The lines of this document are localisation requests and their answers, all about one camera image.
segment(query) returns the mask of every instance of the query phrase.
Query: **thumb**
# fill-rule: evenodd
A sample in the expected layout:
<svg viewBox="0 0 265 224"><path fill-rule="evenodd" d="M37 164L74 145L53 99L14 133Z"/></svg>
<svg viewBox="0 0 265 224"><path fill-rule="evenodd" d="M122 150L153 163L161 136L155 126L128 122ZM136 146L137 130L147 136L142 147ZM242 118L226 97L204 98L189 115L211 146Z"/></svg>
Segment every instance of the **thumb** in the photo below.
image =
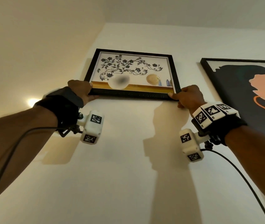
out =
<svg viewBox="0 0 265 224"><path fill-rule="evenodd" d="M169 97L173 100L179 100L177 93L168 93Z"/></svg>

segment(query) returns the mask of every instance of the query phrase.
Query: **black picture frame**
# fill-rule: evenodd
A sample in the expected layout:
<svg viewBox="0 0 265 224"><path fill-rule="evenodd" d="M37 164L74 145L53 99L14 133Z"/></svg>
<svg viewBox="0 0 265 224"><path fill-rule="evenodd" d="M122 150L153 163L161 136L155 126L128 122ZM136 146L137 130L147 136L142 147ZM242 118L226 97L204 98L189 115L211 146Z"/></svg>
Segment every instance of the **black picture frame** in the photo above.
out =
<svg viewBox="0 0 265 224"><path fill-rule="evenodd" d="M140 55L140 56L156 56L156 57L166 57L168 59L168 66L170 74L172 77L173 90L176 93L181 91L173 57L172 55L166 54L156 54L156 53L146 53L146 52L131 52L131 51L121 51L112 49L96 49L92 61L90 63L89 69L85 76L84 81L91 81L93 72L97 64L97 60L101 52L111 52L116 54L127 54L127 55ZM156 93L156 92L141 92L141 91L129 91L129 90L113 90L113 89L100 89L93 88L90 92L91 95L104 95L104 96L115 96L115 97L126 97L126 98L143 98L143 99L154 99L154 100L172 100L167 93Z"/></svg>
<svg viewBox="0 0 265 224"><path fill-rule="evenodd" d="M215 69L208 61L225 63ZM250 83L256 75L265 76L265 60L202 58L200 63L222 101L237 109L249 126L265 134L265 99L254 93L258 89Z"/></svg>

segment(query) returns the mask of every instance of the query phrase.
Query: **picture frame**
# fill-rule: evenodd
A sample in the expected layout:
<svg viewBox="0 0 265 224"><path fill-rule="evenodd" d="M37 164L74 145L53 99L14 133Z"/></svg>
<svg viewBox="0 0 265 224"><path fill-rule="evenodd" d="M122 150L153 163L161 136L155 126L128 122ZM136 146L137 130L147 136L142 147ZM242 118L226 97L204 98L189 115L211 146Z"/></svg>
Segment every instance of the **picture frame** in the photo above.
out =
<svg viewBox="0 0 265 224"><path fill-rule="evenodd" d="M112 89L108 80L128 75L129 85ZM172 100L168 93L181 91L171 55L96 49L84 81L92 82L91 95Z"/></svg>
<svg viewBox="0 0 265 224"><path fill-rule="evenodd" d="M265 134L265 60L202 58L200 63L222 101Z"/></svg>

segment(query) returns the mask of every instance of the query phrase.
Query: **framed artwork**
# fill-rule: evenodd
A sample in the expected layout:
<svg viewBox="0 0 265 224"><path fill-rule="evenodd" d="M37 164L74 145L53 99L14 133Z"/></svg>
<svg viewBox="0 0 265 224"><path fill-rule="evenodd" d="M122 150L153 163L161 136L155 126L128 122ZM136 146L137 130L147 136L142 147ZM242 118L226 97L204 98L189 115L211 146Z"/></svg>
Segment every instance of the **framed artwork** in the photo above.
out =
<svg viewBox="0 0 265 224"><path fill-rule="evenodd" d="M223 102L265 134L265 61L202 58L201 65Z"/></svg>
<svg viewBox="0 0 265 224"><path fill-rule="evenodd" d="M96 49L84 80L93 83L93 95L172 100L168 93L181 91L165 54Z"/></svg>

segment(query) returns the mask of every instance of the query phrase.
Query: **orange earring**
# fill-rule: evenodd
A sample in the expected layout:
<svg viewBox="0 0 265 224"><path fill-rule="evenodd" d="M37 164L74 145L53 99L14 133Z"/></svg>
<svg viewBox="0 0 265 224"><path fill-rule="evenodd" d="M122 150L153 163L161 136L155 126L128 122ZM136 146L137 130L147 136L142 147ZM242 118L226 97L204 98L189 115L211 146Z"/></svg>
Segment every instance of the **orange earring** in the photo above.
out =
<svg viewBox="0 0 265 224"><path fill-rule="evenodd" d="M262 108L265 109L264 106L262 106L261 104L259 104L259 103L257 102L257 98L258 98L258 97L259 97L259 96L254 96L254 102L255 102L258 106L260 106L260 107L262 107Z"/></svg>

